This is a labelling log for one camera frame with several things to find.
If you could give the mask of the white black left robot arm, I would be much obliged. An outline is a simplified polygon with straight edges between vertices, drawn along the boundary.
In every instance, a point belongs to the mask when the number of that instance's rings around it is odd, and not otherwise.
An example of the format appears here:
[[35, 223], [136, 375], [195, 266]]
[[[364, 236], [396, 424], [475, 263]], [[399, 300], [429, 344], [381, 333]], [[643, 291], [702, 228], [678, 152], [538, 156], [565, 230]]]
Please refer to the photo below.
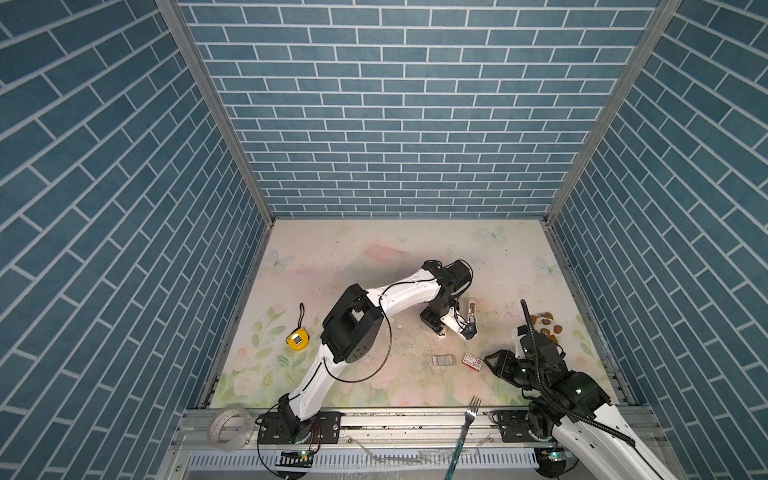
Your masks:
[[357, 384], [374, 377], [376, 372], [359, 380], [341, 374], [372, 350], [383, 324], [391, 328], [391, 317], [407, 309], [421, 305], [421, 322], [438, 336], [450, 330], [473, 339], [476, 322], [460, 312], [460, 297], [473, 279], [474, 271], [463, 259], [447, 265], [428, 260], [414, 274], [385, 286], [349, 286], [322, 322], [321, 346], [304, 379], [277, 401], [278, 418], [296, 430], [314, 419], [337, 382]]

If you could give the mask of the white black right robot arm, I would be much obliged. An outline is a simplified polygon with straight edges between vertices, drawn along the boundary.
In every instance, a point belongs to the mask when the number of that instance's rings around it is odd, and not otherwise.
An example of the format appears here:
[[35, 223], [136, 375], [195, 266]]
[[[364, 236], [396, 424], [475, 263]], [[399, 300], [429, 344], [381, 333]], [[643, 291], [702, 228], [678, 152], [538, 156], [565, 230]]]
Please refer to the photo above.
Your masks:
[[630, 427], [608, 393], [584, 372], [570, 369], [565, 352], [535, 327], [527, 303], [513, 351], [484, 358], [494, 376], [535, 392], [526, 415], [530, 435], [573, 453], [597, 479], [673, 479], [669, 467]]

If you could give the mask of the white staple box tray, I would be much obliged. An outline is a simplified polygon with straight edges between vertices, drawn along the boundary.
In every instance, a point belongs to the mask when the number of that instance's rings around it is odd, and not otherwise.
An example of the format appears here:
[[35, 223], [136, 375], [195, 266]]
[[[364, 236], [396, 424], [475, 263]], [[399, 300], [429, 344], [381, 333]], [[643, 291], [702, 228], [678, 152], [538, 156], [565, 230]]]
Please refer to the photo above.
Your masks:
[[431, 365], [433, 367], [450, 367], [455, 364], [455, 357], [451, 354], [439, 354], [431, 357]]

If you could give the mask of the red white staple box sleeve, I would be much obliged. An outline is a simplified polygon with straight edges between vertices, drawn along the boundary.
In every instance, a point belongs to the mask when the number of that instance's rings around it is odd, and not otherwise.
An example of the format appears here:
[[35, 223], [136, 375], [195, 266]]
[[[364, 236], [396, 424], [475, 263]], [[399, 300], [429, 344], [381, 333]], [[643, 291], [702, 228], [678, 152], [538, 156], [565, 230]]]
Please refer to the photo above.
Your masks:
[[475, 372], [480, 372], [482, 370], [484, 362], [481, 358], [477, 357], [474, 354], [465, 353], [462, 358], [462, 364], [472, 369]]

